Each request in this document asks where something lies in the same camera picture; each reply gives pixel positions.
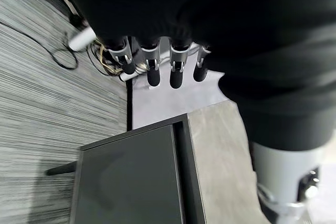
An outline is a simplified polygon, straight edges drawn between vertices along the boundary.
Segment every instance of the black fingertip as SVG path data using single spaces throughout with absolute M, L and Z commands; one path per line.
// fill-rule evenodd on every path
M 123 64 L 122 70 L 124 70 L 125 73 L 127 74 L 133 74 L 135 72 L 135 63 L 134 60 L 131 61 L 129 64 Z
M 173 89 L 178 89 L 182 85 L 183 72 L 170 72 L 170 86 Z
M 147 72 L 147 80 L 150 86 L 156 87 L 160 84 L 160 70 L 151 69 Z
M 197 82 L 201 82 L 205 79 L 206 74 L 208 73 L 208 69 L 204 66 L 204 64 L 199 68 L 196 64 L 194 70 L 194 80 Z

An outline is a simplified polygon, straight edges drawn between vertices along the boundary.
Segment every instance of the white cable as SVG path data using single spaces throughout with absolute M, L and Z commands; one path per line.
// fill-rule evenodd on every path
M 74 15 L 78 15 L 78 12 L 76 11 L 76 8 L 74 7 L 74 5 L 72 4 L 72 2 L 68 1 L 68 0 L 63 0 L 66 5 L 69 7 L 70 11 L 72 12 L 72 14 Z

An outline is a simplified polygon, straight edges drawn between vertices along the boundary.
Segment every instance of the floor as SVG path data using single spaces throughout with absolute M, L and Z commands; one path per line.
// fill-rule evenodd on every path
M 0 20 L 50 50 L 76 32 L 67 14 L 60 0 L 0 0 Z M 0 223 L 66 224 L 73 174 L 44 171 L 75 161 L 84 144 L 126 131 L 125 85 L 102 76 L 86 54 L 69 71 L 2 25 L 0 38 Z

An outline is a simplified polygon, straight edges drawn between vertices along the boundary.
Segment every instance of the black cable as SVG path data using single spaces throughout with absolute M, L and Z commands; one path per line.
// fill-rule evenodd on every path
M 97 55 L 93 53 L 92 45 L 93 45 L 93 43 L 91 43 L 91 45 L 90 45 L 91 52 L 92 52 L 93 56 L 98 60 Z M 104 73 L 104 72 L 100 71 L 100 70 L 97 68 L 97 66 L 93 63 L 93 61 L 92 61 L 92 59 L 91 59 L 91 57 L 90 57 L 90 53 L 89 53 L 89 50 L 88 50 L 88 49 L 89 49 L 89 47 L 86 48 L 86 53 L 87 53 L 87 55 L 88 55 L 88 57 L 89 57 L 89 59 L 90 59 L 92 65 L 93 65 L 93 66 L 98 70 L 98 72 L 100 72 L 102 75 L 104 75 L 104 76 L 110 76 L 109 74 Z
M 55 50 L 54 52 L 51 52 L 48 48 L 46 48 L 45 46 L 43 46 L 41 42 L 39 42 L 37 39 L 33 38 L 33 37 L 30 36 L 29 34 L 26 34 L 26 33 L 24 33 L 23 31 L 20 31 L 20 30 L 16 29 L 15 27 L 13 27 L 13 26 L 11 26 L 11 25 L 9 25 L 9 24 L 6 24 L 6 23 L 4 23 L 4 22 L 1 21 L 1 20 L 0 20 L 0 24 L 3 25 L 3 26 L 8 27 L 8 28 L 10 28 L 10 29 L 12 29 L 12 30 L 14 30 L 14 31 L 16 31 L 16 32 L 19 33 L 19 34 L 22 34 L 22 35 L 26 36 L 27 38 L 31 39 L 31 40 L 34 41 L 35 43 L 39 44 L 42 48 L 44 48 L 44 49 L 50 54 L 50 56 L 51 56 L 51 58 L 54 60 L 54 62 L 56 62 L 56 64 L 59 65 L 60 67 L 65 68 L 65 69 L 67 69 L 67 70 L 74 70 L 74 69 L 78 68 L 78 59 L 77 59 L 77 57 L 76 57 L 76 55 L 75 55 L 75 52 L 72 51 L 70 48 L 66 48 L 66 49 L 57 49 L 57 50 Z M 74 67 L 67 67 L 67 66 L 63 65 L 61 62 L 59 62 L 59 61 L 55 58 L 54 54 L 57 53 L 57 52 L 60 52 L 60 51 L 68 51 L 69 53 L 71 53 L 72 57 L 74 58 L 74 60 L 75 60 L 75 62 L 76 62 L 76 64 L 75 64 Z

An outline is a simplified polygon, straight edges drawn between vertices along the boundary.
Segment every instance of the cable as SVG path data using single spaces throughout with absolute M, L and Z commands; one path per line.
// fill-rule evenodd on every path
M 78 59 L 77 59 L 77 57 L 76 57 L 76 55 L 75 55 L 75 52 L 72 51 L 70 48 L 66 48 L 66 49 L 57 49 L 57 50 L 55 50 L 54 52 L 51 52 L 48 48 L 46 48 L 45 46 L 43 46 L 41 42 L 39 42 L 37 39 L 33 38 L 31 35 L 26 34 L 26 33 L 24 33 L 23 31 L 20 31 L 20 30 L 16 29 L 15 27 L 13 27 L 13 26 L 11 26 L 11 25 L 9 25 L 9 24 L 6 24 L 5 22 L 3 22 L 3 21 L 1 21 L 1 20 L 0 20 L 0 24 L 3 25 L 3 26 L 5 26 L 5 27 L 8 27 L 8 28 L 10 28 L 10 29 L 12 29 L 12 30 L 14 30 L 14 31 L 16 31 L 17 33 L 19 33 L 19 34 L 21 34 L 21 35 L 26 36 L 27 38 L 31 39 L 31 40 L 34 41 L 35 43 L 39 44 L 43 49 L 45 49 L 45 50 L 50 54 L 50 56 L 51 56 L 51 58 L 54 60 L 54 62 L 56 62 L 56 64 L 59 65 L 60 67 L 62 67 L 62 68 L 64 68 L 64 69 L 67 69 L 67 70 L 74 70 L 74 69 L 78 68 Z M 59 62 L 59 61 L 55 58 L 54 54 L 57 53 L 57 52 L 60 52 L 60 51 L 68 51 L 68 52 L 72 55 L 72 57 L 74 58 L 74 60 L 75 60 L 75 62 L 76 62 L 74 67 L 68 67 L 68 66 L 65 66 L 65 65 L 63 65 L 61 62 Z
M 91 43 L 91 45 L 90 45 L 90 49 L 91 49 L 92 54 L 95 56 L 95 54 L 93 53 L 93 50 L 92 50 L 92 45 L 93 45 L 93 44 Z M 98 72 L 100 72 L 102 75 L 104 75 L 104 76 L 109 76 L 109 74 L 100 71 L 100 69 L 98 69 L 97 66 L 93 63 L 93 61 L 92 61 L 92 59 L 91 59 L 91 57 L 90 57 L 90 53 L 89 53 L 89 50 L 88 50 L 88 49 L 89 49 L 89 47 L 86 48 L 86 53 L 88 54 L 88 57 L 89 57 L 89 59 L 90 59 L 92 65 L 93 65 L 93 66 L 98 70 Z
M 117 75 L 119 72 L 121 72 L 122 71 L 122 69 L 112 69 L 109 65 L 106 65 L 104 62 L 103 62 L 103 51 L 104 51 L 104 46 L 103 45 L 101 45 L 100 46 L 100 51 L 99 51 L 99 61 L 100 61 L 100 63 L 104 66 L 104 67 L 106 67 L 107 69 L 109 69 L 109 70 L 111 70 L 111 73 L 112 74 L 114 74 L 114 75 Z

